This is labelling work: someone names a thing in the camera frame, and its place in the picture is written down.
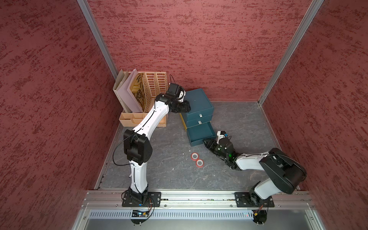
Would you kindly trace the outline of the teal drawer cabinet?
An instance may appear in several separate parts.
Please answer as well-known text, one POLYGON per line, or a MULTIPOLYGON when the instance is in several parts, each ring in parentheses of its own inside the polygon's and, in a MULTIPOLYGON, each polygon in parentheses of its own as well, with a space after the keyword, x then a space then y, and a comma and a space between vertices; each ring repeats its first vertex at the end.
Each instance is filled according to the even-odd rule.
POLYGON ((197 146, 203 144, 204 139, 214 138, 216 133, 211 124, 214 106, 204 90, 200 88, 188 91, 184 99, 189 102, 191 110, 180 116, 190 145, 197 146))

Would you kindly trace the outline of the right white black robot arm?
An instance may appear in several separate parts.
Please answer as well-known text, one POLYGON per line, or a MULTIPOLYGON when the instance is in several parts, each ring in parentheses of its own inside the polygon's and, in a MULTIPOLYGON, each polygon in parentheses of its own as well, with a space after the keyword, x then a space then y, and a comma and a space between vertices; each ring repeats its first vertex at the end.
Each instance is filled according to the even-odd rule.
POLYGON ((236 152, 230 138, 222 134, 215 139, 204 139, 203 143, 232 170, 258 170, 266 173, 268 179, 256 183, 239 199, 249 207, 262 207, 271 196, 280 192, 292 194, 307 177, 304 167, 278 148, 259 154, 240 154, 236 152))

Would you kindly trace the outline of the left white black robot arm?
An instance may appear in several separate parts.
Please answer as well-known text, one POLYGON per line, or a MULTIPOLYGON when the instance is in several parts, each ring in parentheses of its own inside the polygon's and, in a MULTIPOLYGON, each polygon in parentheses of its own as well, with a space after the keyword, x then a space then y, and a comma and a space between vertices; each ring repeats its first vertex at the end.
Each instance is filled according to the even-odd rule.
POLYGON ((190 103, 185 100, 185 95, 183 87, 170 84, 166 93, 156 96, 148 115, 135 128, 124 132, 124 154, 131 167, 131 185, 127 192, 133 203, 145 205, 148 200, 147 162, 153 153, 151 135, 169 112, 190 112, 190 103))

